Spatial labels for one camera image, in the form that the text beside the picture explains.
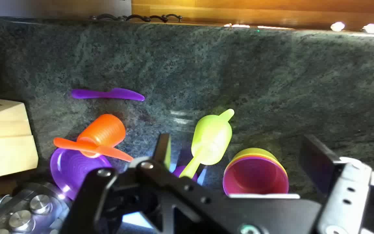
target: lime green spoon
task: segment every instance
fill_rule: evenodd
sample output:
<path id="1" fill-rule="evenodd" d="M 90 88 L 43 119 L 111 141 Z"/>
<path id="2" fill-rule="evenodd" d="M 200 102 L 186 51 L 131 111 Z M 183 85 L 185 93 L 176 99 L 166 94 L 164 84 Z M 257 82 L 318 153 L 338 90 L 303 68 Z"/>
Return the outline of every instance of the lime green spoon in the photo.
<path id="1" fill-rule="evenodd" d="M 234 115 L 227 110 L 220 116 L 204 116 L 198 123 L 191 144 L 192 159 L 179 177 L 192 179 L 200 164 L 214 166 L 222 160 L 233 134 L 229 120 Z"/>

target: plastic toy dishes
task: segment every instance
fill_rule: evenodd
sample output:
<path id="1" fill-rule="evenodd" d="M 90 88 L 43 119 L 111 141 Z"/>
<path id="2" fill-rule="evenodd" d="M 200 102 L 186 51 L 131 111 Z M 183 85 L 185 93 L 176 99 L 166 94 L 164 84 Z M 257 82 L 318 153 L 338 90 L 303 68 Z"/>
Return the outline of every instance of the plastic toy dishes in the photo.
<path id="1" fill-rule="evenodd" d="M 134 102 L 146 101 L 146 98 L 142 94 L 138 94 L 133 90 L 126 90 L 126 89 L 113 89 L 108 93 L 74 89 L 72 92 L 72 98 L 73 99 L 124 99 L 124 101 L 134 101 Z"/>
<path id="2" fill-rule="evenodd" d="M 226 167 L 224 190 L 226 196 L 286 194 L 288 176 L 273 154 L 263 149 L 247 149 Z"/>
<path id="3" fill-rule="evenodd" d="M 101 115 L 79 134 L 77 142 L 55 138 L 53 145 L 59 149 L 81 151 L 87 158 L 104 155 L 131 163 L 134 159 L 130 155 L 114 149 L 125 136 L 125 127 L 118 118 Z"/>
<path id="4" fill-rule="evenodd" d="M 227 110 L 220 116 L 208 115 L 198 123 L 191 145 L 194 158 L 179 177 L 192 179 L 200 164 L 214 166 L 222 160 L 233 136 L 229 120 L 234 115 L 233 110 Z"/>
<path id="5" fill-rule="evenodd" d="M 57 149 L 50 170 L 57 188 L 72 201 L 76 199 L 87 173 L 98 168 L 112 168 L 107 158 L 89 159 L 78 151 Z"/>

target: orange plastic utensil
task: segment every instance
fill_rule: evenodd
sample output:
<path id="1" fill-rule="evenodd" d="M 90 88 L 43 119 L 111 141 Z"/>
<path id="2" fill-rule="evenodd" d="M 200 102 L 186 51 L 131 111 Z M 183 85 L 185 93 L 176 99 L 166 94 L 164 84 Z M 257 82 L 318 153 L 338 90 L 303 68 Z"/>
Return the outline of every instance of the orange plastic utensil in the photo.
<path id="1" fill-rule="evenodd" d="M 79 134 L 77 142 L 55 138 L 53 144 L 59 149 L 81 151 L 87 158 L 104 155 L 124 162 L 133 162 L 131 157 L 114 149 L 125 140 L 125 136 L 124 123 L 118 118 L 101 115 Z"/>
<path id="2" fill-rule="evenodd" d="M 125 140 L 125 136 L 124 123 L 118 118 L 101 115 L 79 134 L 77 142 L 114 147 Z"/>
<path id="3" fill-rule="evenodd" d="M 125 154 L 124 151 L 120 151 L 112 147 L 96 146 L 96 145 L 91 145 L 86 142 L 72 142 L 64 138 L 55 138 L 53 144 L 59 149 L 69 149 L 69 150 L 85 153 L 85 155 L 92 155 L 87 158 L 98 158 L 100 155 L 104 155 L 104 157 L 120 159 L 127 163 L 131 163 L 134 160 L 134 158 Z"/>

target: granite backsplash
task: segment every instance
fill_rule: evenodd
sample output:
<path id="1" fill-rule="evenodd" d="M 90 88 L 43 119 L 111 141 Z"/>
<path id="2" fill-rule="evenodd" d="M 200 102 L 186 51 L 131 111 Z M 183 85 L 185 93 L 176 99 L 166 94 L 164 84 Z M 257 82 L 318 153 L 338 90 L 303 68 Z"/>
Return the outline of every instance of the granite backsplash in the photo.
<path id="1" fill-rule="evenodd" d="M 147 99 L 74 101 L 74 88 Z M 124 120 L 121 150 L 150 157 L 170 133 L 174 162 L 186 162 L 196 121 L 233 108 L 233 142 L 205 181 L 218 193 L 229 159 L 263 147 L 287 170 L 292 193 L 316 198 L 298 166 L 304 134 L 374 168 L 374 37 L 363 34 L 0 21 L 0 98 L 26 103 L 40 167 L 55 137 L 76 138 L 101 114 Z"/>

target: spoon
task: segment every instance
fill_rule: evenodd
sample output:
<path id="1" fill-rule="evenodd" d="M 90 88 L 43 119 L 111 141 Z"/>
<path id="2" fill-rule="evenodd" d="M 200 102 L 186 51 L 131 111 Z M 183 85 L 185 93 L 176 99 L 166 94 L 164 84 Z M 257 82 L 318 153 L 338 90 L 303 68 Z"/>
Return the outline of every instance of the spoon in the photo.
<path id="1" fill-rule="evenodd" d="M 194 158 L 179 177 L 192 179 L 200 164 L 214 166 L 222 160 L 233 134 L 229 120 L 234 115 L 233 110 L 227 110 L 220 116 L 208 115 L 198 123 L 191 145 Z"/>
<path id="2" fill-rule="evenodd" d="M 104 157 L 120 159 L 120 160 L 124 160 L 127 163 L 131 163 L 134 160 L 134 158 L 131 158 L 130 155 L 127 155 L 124 151 L 120 151 L 117 149 L 96 146 L 96 145 L 87 144 L 87 142 L 72 142 L 72 141 L 68 141 L 64 138 L 55 138 L 53 144 L 59 149 L 81 151 L 85 157 L 95 155 L 91 158 L 98 158 L 100 155 L 104 155 Z"/>
<path id="3" fill-rule="evenodd" d="M 125 101 L 134 101 L 134 102 L 146 101 L 146 98 L 142 94 L 138 94 L 133 90 L 126 90 L 126 89 L 113 89 L 108 93 L 74 89 L 72 92 L 72 98 L 73 99 L 125 99 Z"/>

